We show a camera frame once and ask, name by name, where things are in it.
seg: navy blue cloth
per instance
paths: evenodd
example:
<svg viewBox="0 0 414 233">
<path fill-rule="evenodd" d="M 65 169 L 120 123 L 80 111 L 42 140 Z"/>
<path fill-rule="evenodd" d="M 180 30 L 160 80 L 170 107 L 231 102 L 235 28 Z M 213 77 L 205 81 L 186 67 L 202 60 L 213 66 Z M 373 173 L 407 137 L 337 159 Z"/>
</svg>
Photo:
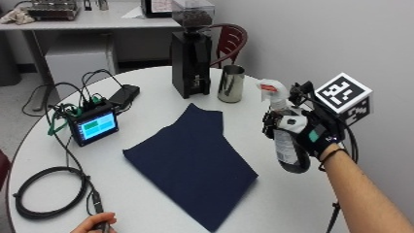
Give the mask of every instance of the navy blue cloth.
<svg viewBox="0 0 414 233">
<path fill-rule="evenodd" d="M 222 112 L 190 104 L 172 125 L 124 151 L 144 176 L 210 232 L 257 178 L 222 129 Z"/>
</svg>

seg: black coffee grinder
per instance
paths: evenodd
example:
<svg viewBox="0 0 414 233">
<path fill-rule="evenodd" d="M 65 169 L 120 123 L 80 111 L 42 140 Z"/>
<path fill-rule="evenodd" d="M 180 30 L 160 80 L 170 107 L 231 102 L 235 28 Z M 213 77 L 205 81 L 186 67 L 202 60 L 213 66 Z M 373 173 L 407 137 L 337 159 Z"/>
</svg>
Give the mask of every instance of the black coffee grinder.
<svg viewBox="0 0 414 233">
<path fill-rule="evenodd" d="M 183 99 L 209 94 L 210 36 L 214 6 L 206 0 L 172 0 L 172 18 L 182 32 L 172 33 L 172 83 Z"/>
</svg>

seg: spray bottle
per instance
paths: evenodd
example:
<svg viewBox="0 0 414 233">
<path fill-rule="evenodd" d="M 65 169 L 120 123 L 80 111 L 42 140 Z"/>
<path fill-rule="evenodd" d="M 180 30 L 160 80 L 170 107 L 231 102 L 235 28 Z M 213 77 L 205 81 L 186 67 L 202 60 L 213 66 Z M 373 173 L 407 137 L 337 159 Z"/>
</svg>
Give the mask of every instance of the spray bottle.
<svg viewBox="0 0 414 233">
<path fill-rule="evenodd" d="M 287 106 L 289 90 L 274 80 L 259 80 L 257 87 L 261 90 L 261 101 L 269 99 L 270 112 L 275 116 L 297 116 L 298 114 Z M 291 135 L 279 129 L 273 129 L 275 153 L 283 169 L 291 173 L 303 173 L 310 166 L 307 152 L 298 145 Z"/>
</svg>

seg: power adapter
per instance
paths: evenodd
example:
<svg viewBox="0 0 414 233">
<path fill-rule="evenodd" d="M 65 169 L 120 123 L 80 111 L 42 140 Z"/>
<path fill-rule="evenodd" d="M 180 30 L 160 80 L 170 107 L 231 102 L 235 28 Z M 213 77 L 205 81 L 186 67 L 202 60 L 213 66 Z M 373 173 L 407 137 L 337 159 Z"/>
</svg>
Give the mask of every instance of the power adapter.
<svg viewBox="0 0 414 233">
<path fill-rule="evenodd" d="M 138 94 L 140 86 L 124 84 L 114 95 L 109 98 L 109 102 L 114 105 L 117 110 L 124 110 Z"/>
</svg>

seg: red chair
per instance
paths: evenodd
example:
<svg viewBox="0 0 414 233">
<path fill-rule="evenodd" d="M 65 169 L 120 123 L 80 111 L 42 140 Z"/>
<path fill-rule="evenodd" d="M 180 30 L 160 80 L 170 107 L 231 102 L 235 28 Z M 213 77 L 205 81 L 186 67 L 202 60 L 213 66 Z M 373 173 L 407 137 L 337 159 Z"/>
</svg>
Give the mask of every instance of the red chair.
<svg viewBox="0 0 414 233">
<path fill-rule="evenodd" d="M 5 178 L 8 177 L 9 170 L 10 170 L 9 158 L 0 150 L 0 191 Z"/>
<path fill-rule="evenodd" d="M 231 64 L 234 64 L 238 52 L 247 41 L 247 31 L 241 26 L 229 23 L 214 24 L 209 28 L 221 28 L 215 49 L 217 60 L 209 64 L 210 67 L 217 64 L 221 69 L 223 60 L 231 59 Z"/>
</svg>

